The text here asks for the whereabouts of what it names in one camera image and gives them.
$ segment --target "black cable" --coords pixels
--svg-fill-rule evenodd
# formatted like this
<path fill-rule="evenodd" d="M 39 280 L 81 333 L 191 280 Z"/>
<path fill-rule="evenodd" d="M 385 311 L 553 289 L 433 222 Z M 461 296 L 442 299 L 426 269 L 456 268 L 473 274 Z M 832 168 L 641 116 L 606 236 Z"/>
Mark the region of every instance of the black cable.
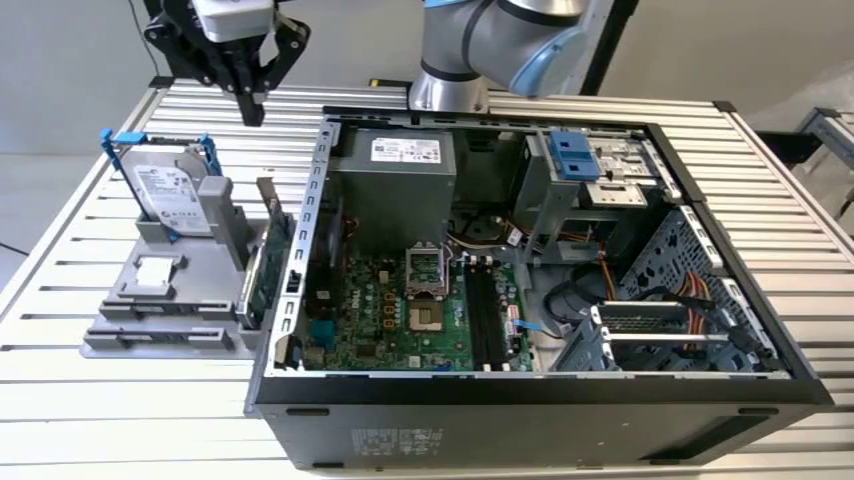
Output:
<path fill-rule="evenodd" d="M 566 270 L 566 272 L 562 274 L 562 278 L 560 279 L 560 281 L 565 281 L 566 276 L 569 275 L 569 273 L 572 273 L 572 270 Z M 562 303 L 565 303 L 565 308 L 568 308 L 569 310 L 572 310 L 574 313 L 577 313 L 578 315 L 581 315 L 580 309 L 574 308 L 572 306 L 572 304 L 569 303 L 569 297 L 566 296 L 565 292 L 562 293 Z"/>
<path fill-rule="evenodd" d="M 836 214 L 836 218 L 841 218 L 841 216 L 844 215 L 844 212 L 848 211 L 848 208 L 851 207 L 852 203 L 854 203 L 854 199 L 849 199 L 849 200 L 844 201 L 844 203 L 839 207 L 839 213 Z"/>
<path fill-rule="evenodd" d="M 14 253 L 19 253 L 21 255 L 23 255 L 25 257 L 29 256 L 29 252 L 25 252 L 23 250 L 21 250 L 19 248 L 14 248 L 11 245 L 6 245 L 5 243 L 0 242 L 0 247 L 5 248 L 6 250 L 10 250 Z"/>
<path fill-rule="evenodd" d="M 147 58 L 150 58 L 150 63 L 154 66 L 154 75 L 159 76 L 159 67 L 157 67 L 157 61 L 154 60 L 153 53 L 150 53 L 147 40 L 145 40 L 145 35 L 142 35 L 142 29 L 138 26 L 138 17 L 135 15 L 135 6 L 133 5 L 133 0 L 127 0 L 127 5 L 130 6 L 130 15 L 133 15 L 133 25 L 135 26 L 135 33 L 138 33 L 138 39 L 142 41 L 142 47 L 145 47 L 145 52 L 147 52 Z"/>
<path fill-rule="evenodd" d="M 557 295 L 561 295 L 564 293 L 564 291 L 570 291 L 572 293 L 574 293 L 574 295 L 577 295 L 577 297 L 586 302 L 590 305 L 594 305 L 600 302 L 602 302 L 605 300 L 604 297 L 596 295 L 594 293 L 589 292 L 589 290 L 584 289 L 582 287 L 580 287 L 580 285 L 577 285 L 577 281 L 588 274 L 590 274 L 592 272 L 598 270 L 598 264 L 597 263 L 585 263 L 578 265 L 577 267 L 574 267 L 572 269 L 572 273 L 569 274 L 569 278 L 568 280 L 560 282 L 557 285 L 554 285 L 550 290 L 548 290 L 548 292 L 545 293 L 545 295 L 542 296 L 542 311 L 545 312 L 545 315 L 548 315 L 548 317 L 557 323 L 560 324 L 569 324 L 569 325 L 576 325 L 578 322 L 582 321 L 582 319 L 580 318 L 568 318 L 568 317 L 561 317 L 560 315 L 557 315 L 554 313 L 554 311 L 550 308 L 550 303 L 553 301 L 553 298 Z"/>
<path fill-rule="evenodd" d="M 541 333 L 542 335 L 545 335 L 548 338 L 553 338 L 554 340 L 562 340 L 562 337 L 558 335 L 554 335 L 553 333 L 550 333 L 548 330 L 545 330 L 545 327 L 540 328 L 538 330 L 533 330 L 534 332 Z"/>

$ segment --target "white wall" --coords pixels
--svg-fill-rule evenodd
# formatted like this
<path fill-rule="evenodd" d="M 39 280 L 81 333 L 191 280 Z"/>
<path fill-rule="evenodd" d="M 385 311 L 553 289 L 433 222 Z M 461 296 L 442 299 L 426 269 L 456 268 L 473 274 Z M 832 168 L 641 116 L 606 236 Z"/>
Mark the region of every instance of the white wall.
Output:
<path fill-rule="evenodd" d="M 153 76 L 131 22 L 125 0 L 0 2 L 0 152 L 97 151 Z"/>
<path fill-rule="evenodd" d="M 749 114 L 854 59 L 851 40 L 851 0 L 640 0 L 601 95 L 729 100 Z"/>
<path fill-rule="evenodd" d="M 282 8 L 313 30 L 288 83 L 413 77 L 418 0 Z M 749 112 L 854 56 L 852 33 L 852 0 L 641 0 L 602 94 L 729 99 Z M 119 125 L 153 75 L 126 2 L 2 0 L 0 44 L 0 152 L 94 154 L 97 130 Z"/>

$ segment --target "cable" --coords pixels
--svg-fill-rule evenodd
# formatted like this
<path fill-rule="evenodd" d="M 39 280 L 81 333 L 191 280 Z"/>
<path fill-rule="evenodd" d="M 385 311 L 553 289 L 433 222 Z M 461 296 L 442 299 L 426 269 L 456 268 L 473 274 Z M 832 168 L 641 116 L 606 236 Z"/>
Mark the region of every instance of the cable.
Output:
<path fill-rule="evenodd" d="M 696 280 L 700 284 L 700 286 L 703 287 L 703 298 L 705 300 L 711 300 L 711 291 L 708 290 L 708 284 L 705 283 L 705 281 L 703 280 L 703 277 L 700 277 L 699 275 L 693 274 L 696 277 Z M 705 319 L 701 317 L 701 315 L 699 316 L 699 325 L 696 327 L 696 333 L 703 333 L 703 324 L 705 322 Z"/>
<path fill-rule="evenodd" d="M 509 215 L 506 216 L 506 218 L 504 219 L 506 225 L 509 225 L 512 228 L 514 228 L 516 230 L 518 230 L 521 233 L 524 233 L 524 235 L 526 235 L 528 237 L 530 236 L 530 230 L 526 230 L 524 228 L 521 228 L 514 220 L 512 218 L 509 218 Z M 584 237 L 584 235 L 580 235 L 577 233 L 570 233 L 570 232 L 560 232 L 557 235 L 557 238 L 560 238 L 561 240 L 572 240 L 573 242 L 586 242 L 589 241 L 589 235 L 586 237 Z"/>
<path fill-rule="evenodd" d="M 19 248 L 14 248 L 11 245 L 6 245 L 5 243 L 0 242 L 0 247 L 5 248 L 6 250 L 18 253 L 21 255 L 23 255 L 25 257 L 29 256 L 29 252 L 21 250 Z"/>
<path fill-rule="evenodd" d="M 553 309 L 550 308 L 550 303 L 553 301 L 553 298 L 557 295 L 562 294 L 564 291 L 568 290 L 572 293 L 574 293 L 574 295 L 577 295 L 577 297 L 590 305 L 594 305 L 605 300 L 604 297 L 600 297 L 598 295 L 590 293 L 588 290 L 582 289 L 580 285 L 577 285 L 577 281 L 585 275 L 594 272 L 596 270 L 597 270 L 597 265 L 594 263 L 584 263 L 578 265 L 572 269 L 568 280 L 564 280 L 557 285 L 554 285 L 542 296 L 542 302 L 541 302 L 542 311 L 545 312 L 545 315 L 548 315 L 548 317 L 554 322 L 561 324 L 574 325 L 582 320 L 581 318 L 561 317 L 554 313 Z"/>
<path fill-rule="evenodd" d="M 130 15 L 133 15 L 133 25 L 135 26 L 135 33 L 138 33 L 138 39 L 142 41 L 142 47 L 145 47 L 145 52 L 147 52 L 147 58 L 150 58 L 150 63 L 154 66 L 154 75 L 159 76 L 159 67 L 157 67 L 157 61 L 154 60 L 153 53 L 150 53 L 147 40 L 145 40 L 145 35 L 142 35 L 142 29 L 138 26 L 138 17 L 135 16 L 135 6 L 133 5 L 133 0 L 127 0 L 127 5 L 130 6 Z"/>
<path fill-rule="evenodd" d="M 691 288 L 688 289 L 688 296 L 689 297 L 696 297 L 696 281 L 693 279 L 693 272 L 688 272 L 687 273 L 687 277 L 688 277 L 688 283 L 691 285 Z M 695 335 L 696 334 L 696 315 L 693 314 L 693 310 L 688 309 L 688 335 Z M 695 344 L 685 344 L 684 345 L 684 350 L 693 350 L 696 347 Z"/>
<path fill-rule="evenodd" d="M 566 270 L 565 273 L 562 274 L 562 278 L 560 279 L 561 282 L 565 282 L 565 279 L 569 275 L 569 273 L 572 273 L 572 270 Z M 578 315 L 584 315 L 580 310 L 577 308 L 574 308 L 572 306 L 572 304 L 569 303 L 569 297 L 566 296 L 565 292 L 562 292 L 562 303 L 565 303 L 565 308 L 568 308 L 569 310 L 572 310 L 574 313 L 577 313 Z"/>
<path fill-rule="evenodd" d="M 486 250 L 489 248 L 502 247 L 502 243 L 480 243 L 477 240 L 472 238 L 464 237 L 460 238 L 458 233 L 446 232 L 448 238 L 453 243 L 456 243 L 460 247 L 464 247 L 469 250 Z"/>
<path fill-rule="evenodd" d="M 608 272 L 608 264 L 604 261 L 604 243 L 598 243 L 598 266 L 601 267 L 601 276 L 604 277 L 605 289 L 604 296 L 606 300 L 616 298 L 613 282 L 610 281 L 610 273 Z"/>
<path fill-rule="evenodd" d="M 542 327 L 540 325 L 540 328 L 533 329 L 534 332 L 541 333 L 542 335 L 545 335 L 548 338 L 553 338 L 554 340 L 562 340 L 562 337 L 560 335 L 554 335 L 553 333 L 550 333 L 545 327 Z"/>

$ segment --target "motherboard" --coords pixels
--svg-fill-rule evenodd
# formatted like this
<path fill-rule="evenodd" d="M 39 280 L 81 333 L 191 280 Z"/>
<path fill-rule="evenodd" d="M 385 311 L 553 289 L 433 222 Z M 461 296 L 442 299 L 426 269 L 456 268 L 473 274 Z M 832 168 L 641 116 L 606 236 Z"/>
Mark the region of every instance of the motherboard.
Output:
<path fill-rule="evenodd" d="M 416 258 L 416 270 L 425 270 Z M 472 371 L 474 352 L 485 342 L 472 336 L 462 261 L 448 261 L 446 295 L 406 294 L 405 258 L 350 257 L 345 261 L 338 318 L 314 319 L 305 352 L 306 368 L 325 370 Z M 512 371 L 530 369 L 522 331 L 505 327 L 506 312 L 520 317 L 521 302 L 509 265 L 488 269 L 492 291 L 485 295 L 497 315 L 488 328 L 497 335 Z"/>

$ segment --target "green circuit board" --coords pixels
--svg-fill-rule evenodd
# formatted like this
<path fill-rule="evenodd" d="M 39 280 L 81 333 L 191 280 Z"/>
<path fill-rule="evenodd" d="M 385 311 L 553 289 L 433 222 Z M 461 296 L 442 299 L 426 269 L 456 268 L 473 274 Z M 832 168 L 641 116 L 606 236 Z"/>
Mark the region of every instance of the green circuit board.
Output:
<path fill-rule="evenodd" d="M 448 295 L 432 308 L 440 319 L 429 319 L 430 330 L 420 330 L 417 315 L 424 300 L 405 295 L 404 258 L 350 257 L 344 273 L 341 314 L 334 322 L 333 347 L 322 353 L 325 370 L 420 370 L 470 371 L 470 334 L 465 315 L 465 282 L 458 262 L 448 266 Z M 512 269 L 493 270 L 496 286 L 513 287 Z M 504 299 L 518 308 L 518 298 Z M 517 355 L 508 363 L 510 370 L 529 370 L 526 339 L 520 336 Z M 320 363 L 313 358 L 309 363 Z"/>

